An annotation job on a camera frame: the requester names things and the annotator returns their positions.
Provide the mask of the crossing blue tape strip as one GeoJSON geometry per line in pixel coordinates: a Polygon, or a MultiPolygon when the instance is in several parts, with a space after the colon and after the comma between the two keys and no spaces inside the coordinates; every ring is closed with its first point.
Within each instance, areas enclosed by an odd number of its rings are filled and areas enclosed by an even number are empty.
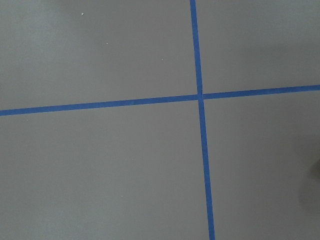
{"type": "Polygon", "coordinates": [[[204,103],[204,97],[203,97],[203,80],[202,80],[202,66],[201,66],[197,6],[196,6],[195,0],[190,0],[189,4],[190,4],[190,16],[191,16],[191,26],[192,26],[192,39],[193,39],[193,52],[194,52],[194,64],[195,64],[195,76],[196,76],[196,90],[197,90],[197,102],[198,102],[198,115],[199,115],[201,151],[202,151],[208,235],[210,240],[214,240],[216,237],[215,237],[214,211],[213,211],[213,199],[212,199],[211,176],[210,176],[210,161],[209,161],[209,153],[208,153],[205,103],[204,103]]]}

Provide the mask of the long blue tape strip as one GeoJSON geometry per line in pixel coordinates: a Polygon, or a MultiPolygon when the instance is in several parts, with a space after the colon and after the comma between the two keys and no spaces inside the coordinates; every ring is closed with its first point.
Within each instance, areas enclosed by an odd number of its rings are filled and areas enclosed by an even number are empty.
{"type": "MultiPolygon", "coordinates": [[[[277,88],[252,89],[252,90],[237,90],[237,91],[227,91],[227,92],[204,93],[202,95],[202,98],[203,100],[212,100],[212,99],[249,97],[249,96],[260,96],[260,95],[312,92],[312,91],[318,91],[319,89],[320,89],[320,86],[317,84],[317,85],[290,86],[290,87],[277,87],[277,88]]],[[[103,102],[3,109],[0,111],[0,115],[14,116],[14,115],[27,115],[27,114],[38,114],[38,113],[50,113],[50,112],[64,112],[64,111],[75,111],[75,110],[151,105],[151,104],[162,104],[162,103],[189,102],[189,101],[197,101],[197,100],[199,100],[198,95],[190,94],[190,95],[177,95],[177,96],[165,96],[165,97],[153,97],[153,98],[139,98],[139,99],[126,99],[126,100],[103,101],[103,102]]]]}

